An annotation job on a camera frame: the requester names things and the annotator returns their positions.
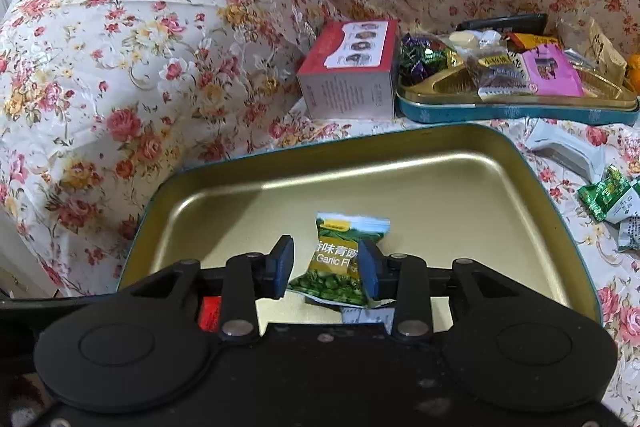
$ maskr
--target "pink snack packet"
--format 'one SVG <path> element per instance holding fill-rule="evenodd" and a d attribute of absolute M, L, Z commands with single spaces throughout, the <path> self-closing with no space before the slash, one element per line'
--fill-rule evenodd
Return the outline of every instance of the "pink snack packet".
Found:
<path fill-rule="evenodd" d="M 529 90 L 540 96 L 582 96 L 582 82 L 556 44 L 542 44 L 522 54 Z"/>

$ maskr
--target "screw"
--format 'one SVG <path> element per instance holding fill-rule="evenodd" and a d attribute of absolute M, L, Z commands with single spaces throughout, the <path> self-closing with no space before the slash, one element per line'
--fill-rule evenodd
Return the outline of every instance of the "screw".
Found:
<path fill-rule="evenodd" d="M 222 325 L 222 332 L 230 337 L 244 337 L 254 331 L 254 325 L 244 319 L 234 319 Z"/>
<path fill-rule="evenodd" d="M 421 337 L 429 332 L 429 327 L 422 321 L 402 321 L 398 332 L 406 337 Z"/>

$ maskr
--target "gold tray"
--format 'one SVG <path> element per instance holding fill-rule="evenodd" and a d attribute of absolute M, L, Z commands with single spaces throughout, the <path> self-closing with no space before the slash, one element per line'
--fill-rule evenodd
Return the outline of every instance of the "gold tray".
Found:
<path fill-rule="evenodd" d="M 384 253 L 430 266 L 472 257 L 600 320 L 600 308 L 562 218 L 509 139 L 479 125 L 437 126 L 298 147 L 211 164 L 167 180 L 150 202 L 120 281 L 180 259 L 224 266 L 247 251 L 295 241 L 292 277 L 318 243 L 316 212 L 387 217 Z M 451 325 L 434 298 L 437 330 Z M 257 303 L 268 322 L 339 323 L 340 314 L 287 292 Z"/>
<path fill-rule="evenodd" d="M 535 96 L 533 94 L 492 96 L 482 100 L 465 66 L 440 71 L 420 84 L 398 84 L 398 95 L 410 102 L 425 104 L 514 104 L 559 105 L 585 108 L 635 110 L 633 90 L 609 82 L 596 71 L 574 66 L 582 80 L 584 96 Z"/>

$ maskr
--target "cardboard box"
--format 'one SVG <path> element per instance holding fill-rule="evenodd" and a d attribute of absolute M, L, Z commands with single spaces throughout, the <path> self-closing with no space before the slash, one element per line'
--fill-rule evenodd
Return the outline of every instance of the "cardboard box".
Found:
<path fill-rule="evenodd" d="M 398 21 L 329 22 L 298 70 L 311 118 L 393 120 Z"/>

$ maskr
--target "floral fabric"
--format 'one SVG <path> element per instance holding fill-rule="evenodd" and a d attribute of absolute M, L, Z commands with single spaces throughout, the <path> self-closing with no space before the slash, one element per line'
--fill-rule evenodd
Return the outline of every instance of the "floral fabric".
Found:
<path fill-rule="evenodd" d="M 297 65 L 329 18 L 395 16 L 447 30 L 522 10 L 594 16 L 626 53 L 639 0 L 14 0 L 0 25 L 0 203 L 68 295 L 116 288 L 145 205 L 176 169 L 258 150 L 414 126 L 313 123 Z M 490 124 L 517 146 L 533 121 Z M 640 172 L 624 126 L 558 122 Z M 640 277 L 613 230 L 575 198 L 584 183 L 526 153 L 580 246 L 620 363 L 606 402 L 640 425 Z"/>

